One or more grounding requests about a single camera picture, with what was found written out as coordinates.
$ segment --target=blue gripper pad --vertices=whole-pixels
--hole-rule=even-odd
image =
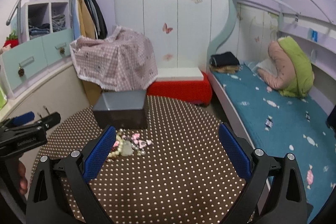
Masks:
[[[218,138],[238,176],[249,181],[252,176],[250,160],[224,124],[219,126]]]
[[[87,157],[84,163],[85,168],[83,174],[83,178],[86,183],[89,183],[90,180],[97,178],[103,163],[116,141],[116,137],[116,129],[114,127],[109,127],[93,148],[90,155]]]
[[[21,116],[15,117],[13,118],[13,125],[15,125],[16,127],[20,127],[28,122],[31,122],[35,119],[35,115],[33,112],[27,112]]]

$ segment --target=storage box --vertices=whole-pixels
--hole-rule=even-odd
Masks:
[[[146,129],[148,102],[145,90],[103,92],[93,107],[98,126],[116,129]]]

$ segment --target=pink gingham cloth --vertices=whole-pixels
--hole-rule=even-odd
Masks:
[[[145,90],[158,75],[151,41],[121,26],[104,40],[79,37],[70,53],[78,78],[104,90]]]

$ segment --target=silver bolt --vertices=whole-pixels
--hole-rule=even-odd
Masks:
[[[294,159],[295,159],[294,155],[291,154],[291,153],[289,153],[289,154],[287,155],[287,158],[289,158],[290,160],[294,160]]]
[[[80,154],[80,152],[79,152],[78,150],[75,150],[75,151],[72,151],[72,152],[71,152],[71,156],[72,156],[73,158],[78,157],[79,154]]]
[[[264,154],[264,151],[262,151],[261,149],[256,149],[254,150],[254,153],[257,155],[257,156],[262,156]]]
[[[40,158],[40,161],[41,162],[45,162],[46,160],[48,159],[48,156],[42,156],[41,158]]]

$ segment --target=pile of jewelry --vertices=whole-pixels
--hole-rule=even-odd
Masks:
[[[138,156],[144,156],[146,154],[144,148],[153,144],[152,140],[141,140],[140,133],[134,133],[130,137],[125,132],[125,129],[119,129],[116,141],[106,159],[108,162],[115,160],[119,156],[131,156],[135,151]]]

